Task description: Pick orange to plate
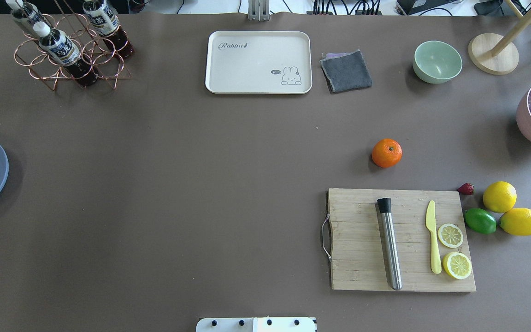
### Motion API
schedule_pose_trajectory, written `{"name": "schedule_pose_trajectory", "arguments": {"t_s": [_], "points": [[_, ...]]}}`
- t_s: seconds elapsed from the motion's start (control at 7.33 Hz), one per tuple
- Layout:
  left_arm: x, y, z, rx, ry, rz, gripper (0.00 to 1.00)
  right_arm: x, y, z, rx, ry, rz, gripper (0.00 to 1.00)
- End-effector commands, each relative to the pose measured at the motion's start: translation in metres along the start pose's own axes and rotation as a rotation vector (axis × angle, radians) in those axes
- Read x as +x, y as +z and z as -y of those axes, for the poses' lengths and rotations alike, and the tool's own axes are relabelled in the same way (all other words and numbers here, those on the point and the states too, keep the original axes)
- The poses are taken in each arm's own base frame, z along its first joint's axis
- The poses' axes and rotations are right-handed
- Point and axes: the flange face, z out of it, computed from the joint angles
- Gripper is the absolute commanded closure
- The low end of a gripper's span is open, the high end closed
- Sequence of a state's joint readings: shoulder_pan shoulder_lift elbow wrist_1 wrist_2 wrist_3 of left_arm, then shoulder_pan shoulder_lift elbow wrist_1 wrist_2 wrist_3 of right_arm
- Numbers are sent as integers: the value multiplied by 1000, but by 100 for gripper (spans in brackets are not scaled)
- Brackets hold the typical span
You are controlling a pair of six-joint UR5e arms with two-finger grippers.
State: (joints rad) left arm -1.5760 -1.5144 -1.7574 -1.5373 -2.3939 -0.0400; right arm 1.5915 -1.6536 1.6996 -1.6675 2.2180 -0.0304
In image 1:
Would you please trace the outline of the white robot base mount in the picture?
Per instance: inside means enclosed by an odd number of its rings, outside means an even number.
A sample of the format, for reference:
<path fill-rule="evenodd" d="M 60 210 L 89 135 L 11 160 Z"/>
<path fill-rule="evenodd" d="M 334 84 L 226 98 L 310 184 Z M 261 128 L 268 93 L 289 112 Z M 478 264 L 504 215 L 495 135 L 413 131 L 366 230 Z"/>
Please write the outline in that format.
<path fill-rule="evenodd" d="M 312 317 L 230 317 L 204 318 L 196 324 L 196 332 L 316 332 Z"/>

